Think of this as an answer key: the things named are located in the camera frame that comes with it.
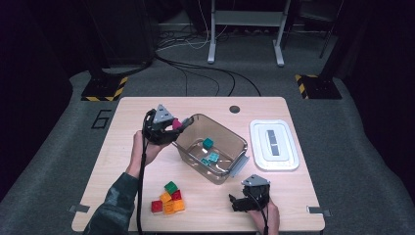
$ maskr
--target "colored block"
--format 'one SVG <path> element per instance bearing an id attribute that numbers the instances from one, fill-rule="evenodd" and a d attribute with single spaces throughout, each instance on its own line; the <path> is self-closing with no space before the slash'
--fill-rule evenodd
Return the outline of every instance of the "colored block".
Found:
<path id="1" fill-rule="evenodd" d="M 168 182 L 164 185 L 165 191 L 167 191 L 170 195 L 177 191 L 177 186 L 173 183 L 173 181 Z"/>
<path id="2" fill-rule="evenodd" d="M 171 194 L 171 199 L 173 201 L 181 200 L 180 190 L 177 190 L 176 192 L 174 192 L 173 194 Z"/>
<path id="3" fill-rule="evenodd" d="M 210 162 L 209 162 L 207 159 L 205 159 L 205 158 L 202 158 L 202 159 L 201 159 L 201 162 L 202 162 L 202 164 L 204 164 L 204 165 L 210 165 Z"/>
<path id="4" fill-rule="evenodd" d="M 152 201 L 152 212 L 162 212 L 162 201 Z"/>
<path id="5" fill-rule="evenodd" d="M 169 201 L 167 203 L 164 203 L 162 205 L 162 207 L 163 207 L 163 211 L 164 211 L 165 214 L 175 213 L 173 201 Z"/>
<path id="6" fill-rule="evenodd" d="M 171 196 L 168 192 L 164 192 L 163 194 L 160 195 L 160 200 L 165 204 L 168 201 L 171 201 Z"/>
<path id="7" fill-rule="evenodd" d="M 183 124 L 177 118 L 175 118 L 173 120 L 173 124 L 172 124 L 173 129 L 177 129 L 177 128 L 181 127 L 182 125 Z"/>
<path id="8" fill-rule="evenodd" d="M 213 140 L 206 138 L 202 144 L 204 145 L 204 148 L 208 150 L 213 146 Z"/>
<path id="9" fill-rule="evenodd" d="M 219 155 L 216 154 L 216 153 L 214 153 L 214 152 L 211 152 L 208 155 L 208 160 L 211 161 L 211 162 L 213 162 L 213 163 L 217 163 L 217 161 L 219 160 Z"/>
<path id="10" fill-rule="evenodd" d="M 175 212 L 184 211 L 184 202 L 183 200 L 173 201 L 173 209 Z"/>

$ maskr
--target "hand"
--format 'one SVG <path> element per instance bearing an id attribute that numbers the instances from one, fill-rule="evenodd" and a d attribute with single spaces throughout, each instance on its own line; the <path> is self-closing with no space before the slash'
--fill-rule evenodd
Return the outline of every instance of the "hand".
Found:
<path id="1" fill-rule="evenodd" d="M 278 207 L 269 199 L 267 207 L 263 208 L 263 212 L 267 215 L 268 208 L 268 234 L 269 235 L 278 235 L 278 230 L 280 228 L 280 212 Z M 261 211 L 248 211 L 250 216 L 253 218 L 253 221 L 259 230 L 260 234 L 263 235 L 263 228 L 265 227 L 265 222 L 263 221 L 263 216 Z"/>
<path id="2" fill-rule="evenodd" d="M 168 145 L 169 144 L 155 145 L 155 144 L 149 143 L 147 145 L 147 151 L 146 151 L 146 154 L 147 154 L 146 165 L 150 164 L 156 158 L 159 152 Z M 130 159 L 129 166 L 125 171 L 127 174 L 138 178 L 138 175 L 140 174 L 142 155 L 143 155 L 143 134 L 141 133 L 141 130 L 139 130 L 134 134 L 134 143 L 133 143 L 132 151 L 131 151 L 131 159 Z"/>

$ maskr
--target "sleeve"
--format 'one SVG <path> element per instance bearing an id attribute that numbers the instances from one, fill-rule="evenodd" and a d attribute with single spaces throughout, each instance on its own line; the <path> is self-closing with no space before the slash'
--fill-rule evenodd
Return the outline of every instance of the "sleeve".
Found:
<path id="1" fill-rule="evenodd" d="M 105 202 L 97 208 L 82 234 L 128 234 L 138 179 L 123 173 L 107 193 Z"/>

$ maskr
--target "small black circle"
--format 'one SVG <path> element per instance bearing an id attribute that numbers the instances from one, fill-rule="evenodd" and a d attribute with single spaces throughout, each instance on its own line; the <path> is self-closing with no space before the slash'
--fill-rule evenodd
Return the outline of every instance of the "small black circle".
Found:
<path id="1" fill-rule="evenodd" d="M 230 111 L 232 114 L 237 114 L 239 111 L 241 111 L 241 109 L 240 109 L 238 106 L 231 106 L 231 107 L 229 108 L 229 111 Z"/>

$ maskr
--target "yellow and black hazard tape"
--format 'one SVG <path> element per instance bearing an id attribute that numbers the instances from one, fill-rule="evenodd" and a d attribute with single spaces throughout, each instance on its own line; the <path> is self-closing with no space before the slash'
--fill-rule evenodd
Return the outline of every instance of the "yellow and black hazard tape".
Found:
<path id="1" fill-rule="evenodd" d="M 297 81 L 297 85 L 299 86 L 299 90 L 302 96 L 302 99 L 308 99 L 308 94 L 307 94 L 307 90 L 305 89 L 304 83 L 302 83 L 302 79 L 304 77 L 313 77 L 313 78 L 318 78 L 317 75 L 298 75 L 296 74 L 296 81 Z"/>
<path id="2" fill-rule="evenodd" d="M 105 96 L 105 97 L 100 97 L 100 96 L 83 96 L 81 98 L 82 101 L 116 101 L 118 100 L 119 96 L 121 95 L 125 83 L 127 82 L 128 77 L 123 78 L 120 82 L 119 82 L 119 86 L 116 89 L 115 93 L 113 96 Z"/>

